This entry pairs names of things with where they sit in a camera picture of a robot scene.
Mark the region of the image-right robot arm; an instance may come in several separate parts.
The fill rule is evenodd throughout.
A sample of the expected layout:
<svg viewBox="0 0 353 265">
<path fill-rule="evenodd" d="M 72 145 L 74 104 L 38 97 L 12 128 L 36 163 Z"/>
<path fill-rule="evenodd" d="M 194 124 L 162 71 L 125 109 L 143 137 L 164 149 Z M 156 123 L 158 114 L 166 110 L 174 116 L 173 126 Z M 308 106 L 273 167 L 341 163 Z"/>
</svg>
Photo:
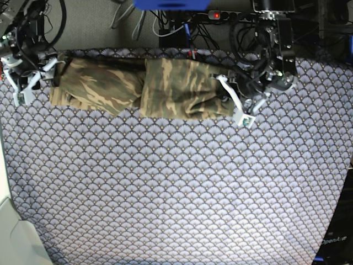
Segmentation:
<svg viewBox="0 0 353 265">
<path fill-rule="evenodd" d="M 295 11 L 293 1 L 252 1 L 250 11 L 230 15 L 229 42 L 236 64 L 227 75 L 211 74 L 234 103 L 233 119 L 250 128 L 255 114 L 273 91 L 286 92 L 296 87 L 296 56 L 293 30 L 287 14 Z M 250 20 L 259 57 L 246 59 L 240 53 L 236 26 Z"/>
</svg>

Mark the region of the image-left robot arm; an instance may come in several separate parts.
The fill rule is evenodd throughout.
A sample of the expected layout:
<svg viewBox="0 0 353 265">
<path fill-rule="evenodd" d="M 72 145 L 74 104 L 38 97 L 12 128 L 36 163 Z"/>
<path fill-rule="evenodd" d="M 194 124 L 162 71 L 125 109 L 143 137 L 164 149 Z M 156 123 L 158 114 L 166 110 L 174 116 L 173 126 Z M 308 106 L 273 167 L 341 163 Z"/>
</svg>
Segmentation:
<svg viewBox="0 0 353 265">
<path fill-rule="evenodd" d="M 47 41 L 45 22 L 50 4 L 48 1 L 1 1 L 1 76 L 13 88 L 15 106 L 29 105 L 34 91 L 42 81 L 57 87 L 67 59 L 60 57 L 55 44 L 63 34 L 67 21 L 64 1 L 61 22 L 52 41 Z"/>
</svg>

